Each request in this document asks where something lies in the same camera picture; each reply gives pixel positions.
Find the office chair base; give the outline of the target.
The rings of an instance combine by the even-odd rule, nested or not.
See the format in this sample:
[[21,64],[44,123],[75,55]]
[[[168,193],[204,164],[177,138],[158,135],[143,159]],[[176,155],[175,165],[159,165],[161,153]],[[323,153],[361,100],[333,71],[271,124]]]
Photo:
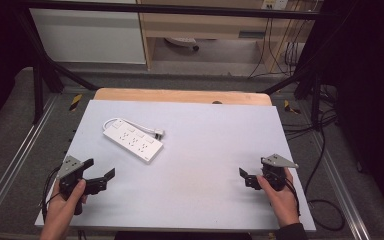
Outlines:
[[166,41],[177,46],[191,48],[193,51],[199,50],[194,38],[166,38]]

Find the light wooden desk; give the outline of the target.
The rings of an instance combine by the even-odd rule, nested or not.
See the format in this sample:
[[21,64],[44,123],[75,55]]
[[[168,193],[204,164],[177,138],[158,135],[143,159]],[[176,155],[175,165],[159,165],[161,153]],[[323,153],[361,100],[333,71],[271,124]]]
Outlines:
[[[318,12],[323,0],[288,0],[285,11]],[[263,0],[136,0],[139,4],[263,9]],[[263,54],[268,72],[280,69],[281,53],[292,42],[304,43],[313,26],[311,21],[258,19],[203,15],[139,15],[146,64],[152,66],[158,38],[254,40]]]

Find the aluminium rail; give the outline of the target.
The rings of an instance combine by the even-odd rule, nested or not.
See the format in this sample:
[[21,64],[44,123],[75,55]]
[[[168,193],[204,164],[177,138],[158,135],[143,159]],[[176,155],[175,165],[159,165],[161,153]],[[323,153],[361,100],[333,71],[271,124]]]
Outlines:
[[343,180],[334,160],[326,146],[326,140],[321,132],[311,134],[316,149],[319,153],[317,158],[318,166],[322,167],[332,189],[337,206],[339,207],[345,225],[350,229],[355,240],[371,240],[368,229],[351,197],[345,181]]
[[39,118],[38,122],[33,124],[27,136],[24,138],[21,146],[18,148],[16,154],[12,158],[9,166],[0,179],[0,205],[2,204],[5,196],[11,188],[14,179],[22,168],[26,158],[28,157],[31,149],[33,148],[37,138],[42,132],[47,120],[49,119],[55,103],[59,99],[59,94],[51,94],[44,106],[44,113]]

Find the person's right hand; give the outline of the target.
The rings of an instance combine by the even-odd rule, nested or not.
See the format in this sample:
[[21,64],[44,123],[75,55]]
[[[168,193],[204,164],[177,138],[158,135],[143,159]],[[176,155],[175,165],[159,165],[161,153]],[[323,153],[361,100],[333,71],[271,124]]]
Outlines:
[[293,192],[284,188],[282,191],[275,191],[268,181],[261,175],[257,176],[260,187],[266,193],[280,228],[300,222],[297,201]]

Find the wooden table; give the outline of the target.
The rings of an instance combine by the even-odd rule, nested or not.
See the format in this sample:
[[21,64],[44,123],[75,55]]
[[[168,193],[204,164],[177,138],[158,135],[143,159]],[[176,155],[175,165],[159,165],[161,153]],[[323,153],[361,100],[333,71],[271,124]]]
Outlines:
[[267,94],[237,91],[191,91],[164,89],[101,88],[96,91],[95,100],[182,102],[271,106]]

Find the person's left hand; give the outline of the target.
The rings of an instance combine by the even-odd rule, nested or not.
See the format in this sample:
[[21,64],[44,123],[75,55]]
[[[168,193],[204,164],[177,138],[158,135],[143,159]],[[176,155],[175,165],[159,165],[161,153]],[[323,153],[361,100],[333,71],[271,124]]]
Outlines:
[[86,203],[87,197],[83,194],[85,186],[86,181],[84,179],[80,179],[71,196],[65,200],[59,192],[59,180],[56,180],[53,188],[53,194],[55,194],[55,197],[49,202],[44,227],[48,225],[60,225],[68,228],[74,216],[77,203]]

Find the white cabinet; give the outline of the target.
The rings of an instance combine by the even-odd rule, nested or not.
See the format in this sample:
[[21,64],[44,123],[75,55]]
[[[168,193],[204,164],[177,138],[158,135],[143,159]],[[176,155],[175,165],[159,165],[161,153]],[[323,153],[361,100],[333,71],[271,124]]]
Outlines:
[[137,14],[30,10],[47,54],[59,62],[146,62]]

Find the white wall socket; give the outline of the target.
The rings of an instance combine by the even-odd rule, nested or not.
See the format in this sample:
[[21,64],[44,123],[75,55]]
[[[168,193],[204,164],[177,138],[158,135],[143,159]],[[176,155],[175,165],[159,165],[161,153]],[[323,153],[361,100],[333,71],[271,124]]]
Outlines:
[[268,10],[284,10],[288,0],[263,0],[262,8]]

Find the white power strip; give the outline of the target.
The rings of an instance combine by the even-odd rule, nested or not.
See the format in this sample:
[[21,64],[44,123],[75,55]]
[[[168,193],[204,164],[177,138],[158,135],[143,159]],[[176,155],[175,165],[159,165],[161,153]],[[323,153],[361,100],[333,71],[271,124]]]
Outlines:
[[150,163],[163,149],[155,137],[122,119],[110,119],[103,124],[103,134],[145,163]]

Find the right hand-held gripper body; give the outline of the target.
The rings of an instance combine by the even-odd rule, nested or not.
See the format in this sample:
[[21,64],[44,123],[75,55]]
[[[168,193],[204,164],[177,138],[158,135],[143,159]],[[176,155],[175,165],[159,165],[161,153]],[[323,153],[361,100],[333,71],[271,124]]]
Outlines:
[[[285,168],[298,168],[298,164],[278,155],[272,154],[261,157],[262,174],[275,191],[281,191],[286,186]],[[245,186],[261,190],[256,175],[250,175],[244,170]]]

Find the yellow black tape marker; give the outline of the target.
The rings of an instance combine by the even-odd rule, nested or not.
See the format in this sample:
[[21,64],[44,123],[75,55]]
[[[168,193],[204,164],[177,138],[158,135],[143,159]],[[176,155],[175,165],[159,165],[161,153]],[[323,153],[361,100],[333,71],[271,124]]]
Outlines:
[[77,94],[77,95],[73,98],[73,100],[72,100],[72,102],[71,102],[71,104],[70,104],[70,107],[69,107],[69,111],[75,111],[75,110],[76,110],[76,108],[77,108],[77,106],[78,106],[78,104],[79,104],[79,102],[80,102],[82,96],[83,96],[82,94]]
[[292,112],[294,114],[301,114],[299,109],[292,108],[288,100],[284,100],[284,111]]

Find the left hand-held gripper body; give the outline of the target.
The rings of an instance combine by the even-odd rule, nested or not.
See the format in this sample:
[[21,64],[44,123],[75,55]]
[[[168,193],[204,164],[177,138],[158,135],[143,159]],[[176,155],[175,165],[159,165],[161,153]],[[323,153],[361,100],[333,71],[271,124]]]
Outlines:
[[[59,180],[59,192],[65,199],[68,199],[79,180],[83,178],[82,170],[83,162],[76,159],[73,156],[68,155],[57,173],[57,179]],[[104,176],[86,179],[86,186],[83,192],[84,195],[96,195],[101,191],[107,189],[107,183]]]

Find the light grey table board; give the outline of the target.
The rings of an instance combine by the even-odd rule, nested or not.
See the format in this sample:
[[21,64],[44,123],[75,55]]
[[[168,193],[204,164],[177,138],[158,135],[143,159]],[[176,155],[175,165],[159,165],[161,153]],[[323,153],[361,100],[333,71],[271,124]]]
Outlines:
[[[103,133],[112,118],[164,130],[162,150],[145,163],[122,149]],[[68,153],[93,159],[87,178],[115,172],[72,226],[215,232],[276,229],[266,194],[239,172],[259,174],[261,158],[291,156],[273,106],[103,100],[89,102]]]

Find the black metal frame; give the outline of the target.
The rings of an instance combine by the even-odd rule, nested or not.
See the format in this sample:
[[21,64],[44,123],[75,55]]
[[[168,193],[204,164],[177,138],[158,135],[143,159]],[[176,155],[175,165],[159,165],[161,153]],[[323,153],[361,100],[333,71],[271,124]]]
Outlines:
[[36,57],[34,69],[34,89],[35,89],[35,119],[37,122],[43,114],[42,99],[42,80],[48,85],[52,92],[61,93],[64,86],[57,75],[68,77],[72,81],[85,87],[88,90],[98,90],[95,86],[83,78],[72,73],[70,70],[56,63],[50,58],[35,30],[34,23],[27,20],[29,9],[52,9],[52,10],[72,10],[72,11],[94,11],[94,12],[126,12],[126,13],[146,13],[146,14],[175,14],[175,15],[203,15],[203,16],[223,16],[223,17],[248,17],[248,18],[267,18],[267,19],[297,19],[297,20],[332,20],[337,16],[330,13],[317,12],[297,12],[285,10],[251,10],[226,7],[204,7],[204,6],[179,6],[161,4],[129,4],[129,3],[105,3],[105,2],[85,2],[85,1],[55,1],[55,0],[16,0],[12,10],[27,35],[30,45],[33,47]]

